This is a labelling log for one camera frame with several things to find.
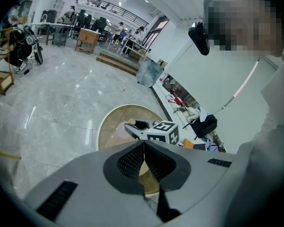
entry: marble floor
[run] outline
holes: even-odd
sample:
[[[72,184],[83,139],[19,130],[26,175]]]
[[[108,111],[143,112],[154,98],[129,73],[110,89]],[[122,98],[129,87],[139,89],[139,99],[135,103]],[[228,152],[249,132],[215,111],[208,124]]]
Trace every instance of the marble floor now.
[[[0,182],[20,198],[72,159],[95,151],[100,122],[124,104],[145,106],[165,118],[149,88],[96,61],[96,55],[42,44],[44,63],[14,75],[0,95]]]

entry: balcony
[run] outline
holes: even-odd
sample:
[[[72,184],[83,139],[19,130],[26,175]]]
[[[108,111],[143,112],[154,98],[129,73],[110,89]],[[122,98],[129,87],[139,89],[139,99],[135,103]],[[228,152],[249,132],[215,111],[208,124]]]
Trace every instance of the balcony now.
[[[76,3],[82,4],[82,5],[89,5],[95,7],[97,4],[100,7],[105,7],[109,2],[103,1],[103,0],[76,0]],[[110,3],[108,7],[106,7],[106,11],[112,12],[114,14],[120,15],[129,21],[133,22],[138,27],[143,26],[146,27],[148,23],[140,18],[139,16],[136,16],[135,14],[131,13],[128,10],[123,9],[120,6],[117,6],[115,4]]]

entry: desk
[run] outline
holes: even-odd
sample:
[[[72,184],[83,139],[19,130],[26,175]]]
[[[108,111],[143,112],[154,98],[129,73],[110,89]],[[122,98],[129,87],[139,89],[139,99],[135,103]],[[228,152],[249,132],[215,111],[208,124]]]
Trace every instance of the desk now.
[[[97,44],[97,41],[100,35],[101,33],[92,31],[90,29],[81,28],[78,39],[77,39],[75,51],[78,49],[79,51],[92,54],[94,52],[95,45]],[[92,48],[91,49],[83,48],[81,46],[82,42],[91,44]]]
[[[137,46],[139,46],[142,50],[146,51],[146,53],[145,53],[145,54],[140,54],[139,52],[137,52],[137,51],[135,51],[135,50],[133,49],[133,46],[132,46],[132,47],[127,46],[126,44],[127,44],[128,41],[132,41],[132,42],[133,42],[133,46],[134,46],[134,44],[137,45]],[[132,39],[130,39],[130,38],[128,38],[128,37],[125,37],[123,44],[124,44],[124,45],[123,45],[123,47],[122,47],[122,50],[121,50],[121,52],[120,52],[120,55],[122,54],[124,48],[127,48],[127,50],[132,50],[133,52],[137,53],[137,54],[140,55],[141,57],[144,57],[144,59],[143,59],[141,62],[143,62],[143,61],[145,60],[145,58],[147,57],[148,53],[150,52],[150,51],[147,50],[145,47],[143,47],[142,45],[138,44],[136,41],[134,41],[134,40],[132,40]]]
[[[53,34],[53,38],[52,39],[49,39],[49,35],[50,35],[50,27],[55,27],[55,28],[67,28],[67,31],[69,31],[69,29],[71,28],[70,25],[65,25],[65,24],[53,24],[53,23],[35,23],[35,24],[31,24],[32,26],[39,26],[40,27],[40,32],[39,32],[39,35],[38,35],[38,39],[40,39],[40,35],[41,35],[41,30],[42,30],[42,27],[46,27],[46,39],[45,39],[45,43],[46,45],[48,45],[48,41],[52,40],[53,42],[56,41],[56,42],[59,42],[59,47],[60,47],[60,42],[64,42],[63,45],[65,46],[66,44],[66,39],[67,39],[67,35],[68,33],[61,33],[61,36],[58,40],[55,40],[54,38],[54,35],[57,34],[54,33]]]

